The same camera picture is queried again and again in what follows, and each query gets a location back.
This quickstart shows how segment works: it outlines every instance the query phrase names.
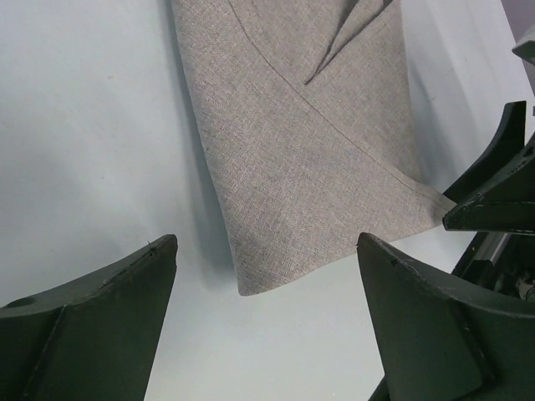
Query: folded fabric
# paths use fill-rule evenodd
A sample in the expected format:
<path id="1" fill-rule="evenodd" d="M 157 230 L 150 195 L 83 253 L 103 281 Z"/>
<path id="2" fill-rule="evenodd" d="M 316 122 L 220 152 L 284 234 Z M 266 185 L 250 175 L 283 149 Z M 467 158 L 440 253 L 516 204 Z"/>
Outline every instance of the folded fabric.
<path id="1" fill-rule="evenodd" d="M 440 224 L 420 183 L 400 3 L 173 0 L 238 291 Z"/>

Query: gray cloth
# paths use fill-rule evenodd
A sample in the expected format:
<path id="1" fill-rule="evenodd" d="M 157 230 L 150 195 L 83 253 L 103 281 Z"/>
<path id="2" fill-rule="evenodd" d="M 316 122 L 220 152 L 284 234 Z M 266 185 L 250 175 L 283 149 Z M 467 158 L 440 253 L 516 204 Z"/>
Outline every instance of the gray cloth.
<path id="1" fill-rule="evenodd" d="M 242 295 L 440 224 L 422 185 L 399 1 L 173 0 Z"/>

